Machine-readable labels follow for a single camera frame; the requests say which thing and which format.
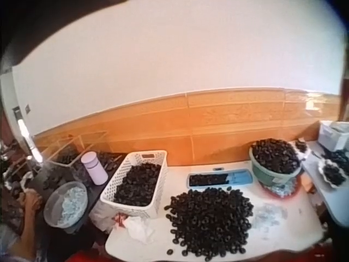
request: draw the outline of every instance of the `person's arm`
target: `person's arm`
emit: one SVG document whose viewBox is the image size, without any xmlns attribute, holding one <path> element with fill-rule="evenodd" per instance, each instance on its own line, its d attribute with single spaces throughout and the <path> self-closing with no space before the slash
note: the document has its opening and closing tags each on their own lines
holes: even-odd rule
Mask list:
<svg viewBox="0 0 349 262">
<path fill-rule="evenodd" d="M 25 204 L 25 219 L 22 235 L 9 248 L 9 254 L 17 257 L 22 257 L 28 260 L 35 260 L 35 211 L 40 207 L 41 199 L 35 191 L 26 193 Z"/>
</svg>

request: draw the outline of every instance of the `wooden wall panel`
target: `wooden wall panel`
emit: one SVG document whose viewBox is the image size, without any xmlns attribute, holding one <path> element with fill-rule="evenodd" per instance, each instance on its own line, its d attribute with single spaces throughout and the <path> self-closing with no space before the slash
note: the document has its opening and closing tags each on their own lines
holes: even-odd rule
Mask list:
<svg viewBox="0 0 349 262">
<path fill-rule="evenodd" d="M 264 138 L 317 139 L 319 120 L 337 120 L 340 98 L 284 88 L 241 88 L 180 94 L 87 116 L 35 137 L 38 146 L 107 131 L 114 152 L 164 149 L 169 165 L 248 159 Z"/>
</svg>

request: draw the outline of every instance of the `white box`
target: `white box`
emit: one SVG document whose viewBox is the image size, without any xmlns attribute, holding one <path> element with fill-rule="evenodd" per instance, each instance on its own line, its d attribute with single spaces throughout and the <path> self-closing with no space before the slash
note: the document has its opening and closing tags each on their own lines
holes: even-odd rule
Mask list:
<svg viewBox="0 0 349 262">
<path fill-rule="evenodd" d="M 330 151 L 343 149 L 349 138 L 349 133 L 341 133 L 330 125 L 333 121 L 320 121 L 320 131 L 317 141 Z M 348 125 L 348 122 L 336 122 L 336 124 Z"/>
<path fill-rule="evenodd" d="M 116 170 L 113 177 L 110 179 L 107 186 L 104 188 L 100 195 L 100 200 L 114 208 L 117 213 L 124 213 L 129 216 L 138 216 L 146 218 L 156 218 L 158 215 L 158 209 L 160 205 L 161 196 L 163 194 L 165 179 L 167 175 L 167 152 L 164 150 L 153 151 L 141 151 L 129 153 L 122 164 Z M 119 203 L 114 203 L 114 195 L 117 190 L 117 186 L 122 183 L 127 172 L 133 165 L 140 165 L 142 163 L 152 163 L 161 165 L 160 174 L 158 177 L 157 185 L 155 186 L 153 199 L 148 206 L 128 206 Z"/>
</svg>

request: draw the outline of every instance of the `green plastic bucket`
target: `green plastic bucket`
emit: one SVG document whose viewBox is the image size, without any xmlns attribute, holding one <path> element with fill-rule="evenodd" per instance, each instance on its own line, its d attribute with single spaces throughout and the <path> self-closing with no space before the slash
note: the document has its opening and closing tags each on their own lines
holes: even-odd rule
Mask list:
<svg viewBox="0 0 349 262">
<path fill-rule="evenodd" d="M 261 183 L 265 184 L 266 186 L 285 184 L 288 180 L 296 177 L 300 173 L 300 166 L 291 174 L 281 174 L 266 169 L 260 163 L 258 163 L 258 161 L 253 156 L 252 147 L 250 147 L 249 155 L 252 162 L 252 171 L 254 175 Z"/>
</svg>

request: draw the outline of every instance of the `electrical outlet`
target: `electrical outlet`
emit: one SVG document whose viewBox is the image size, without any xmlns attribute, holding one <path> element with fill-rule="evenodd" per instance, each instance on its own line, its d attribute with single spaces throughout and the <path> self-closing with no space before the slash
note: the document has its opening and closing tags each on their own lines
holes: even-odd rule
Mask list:
<svg viewBox="0 0 349 262">
<path fill-rule="evenodd" d="M 26 113 L 27 113 L 27 115 L 29 114 L 30 111 L 31 111 L 31 108 L 29 107 L 29 105 L 26 105 Z"/>
</svg>

